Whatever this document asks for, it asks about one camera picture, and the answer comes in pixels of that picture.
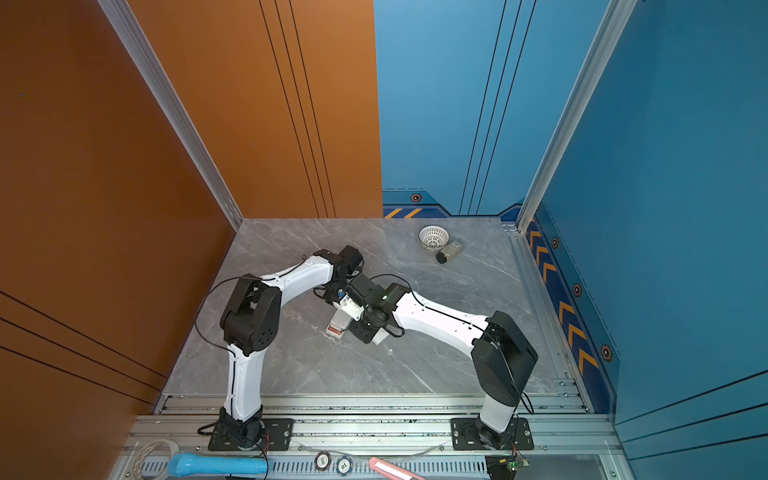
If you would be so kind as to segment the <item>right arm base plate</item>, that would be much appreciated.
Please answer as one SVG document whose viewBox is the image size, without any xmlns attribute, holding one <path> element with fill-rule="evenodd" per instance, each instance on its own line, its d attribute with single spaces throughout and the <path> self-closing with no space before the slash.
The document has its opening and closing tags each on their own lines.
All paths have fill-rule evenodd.
<svg viewBox="0 0 768 480">
<path fill-rule="evenodd" d="M 513 417 L 507 428 L 499 433 L 481 422 L 480 418 L 452 418 L 451 440 L 457 451 L 532 451 L 533 434 L 527 419 Z"/>
</svg>

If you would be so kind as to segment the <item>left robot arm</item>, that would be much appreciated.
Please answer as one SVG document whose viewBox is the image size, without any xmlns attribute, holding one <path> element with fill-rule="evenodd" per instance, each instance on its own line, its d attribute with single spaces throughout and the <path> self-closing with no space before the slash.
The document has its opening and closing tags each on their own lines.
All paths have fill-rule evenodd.
<svg viewBox="0 0 768 480">
<path fill-rule="evenodd" d="M 319 250 L 277 273 L 237 279 L 220 319 L 230 363 L 227 395 L 213 425 L 210 450 L 248 451 L 264 445 L 262 374 L 266 353 L 279 331 L 282 307 L 317 288 L 326 293 L 325 300 L 339 300 L 362 264 L 359 250 L 346 246 L 338 254 Z"/>
</svg>

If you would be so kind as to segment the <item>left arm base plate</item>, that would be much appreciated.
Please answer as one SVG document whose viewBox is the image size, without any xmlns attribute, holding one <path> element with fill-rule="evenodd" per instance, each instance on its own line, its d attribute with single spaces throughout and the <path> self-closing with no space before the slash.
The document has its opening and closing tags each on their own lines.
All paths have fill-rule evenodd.
<svg viewBox="0 0 768 480">
<path fill-rule="evenodd" d="M 203 434 L 209 427 L 209 451 L 287 451 L 294 420 L 264 418 L 259 412 L 248 420 L 237 420 L 221 409 L 218 419 L 200 427 L 197 433 Z"/>
</svg>

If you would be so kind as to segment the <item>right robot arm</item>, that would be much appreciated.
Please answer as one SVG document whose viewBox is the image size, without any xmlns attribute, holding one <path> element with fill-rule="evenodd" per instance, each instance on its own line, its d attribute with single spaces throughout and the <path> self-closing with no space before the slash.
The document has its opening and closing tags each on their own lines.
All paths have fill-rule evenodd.
<svg viewBox="0 0 768 480">
<path fill-rule="evenodd" d="M 496 436 L 509 428 L 539 356 L 512 317 L 461 312 L 430 301 L 407 285 L 384 288 L 364 275 L 332 291 L 331 299 L 351 320 L 358 339 L 371 343 L 378 334 L 401 337 L 420 333 L 472 360 L 485 394 L 478 427 Z"/>
</svg>

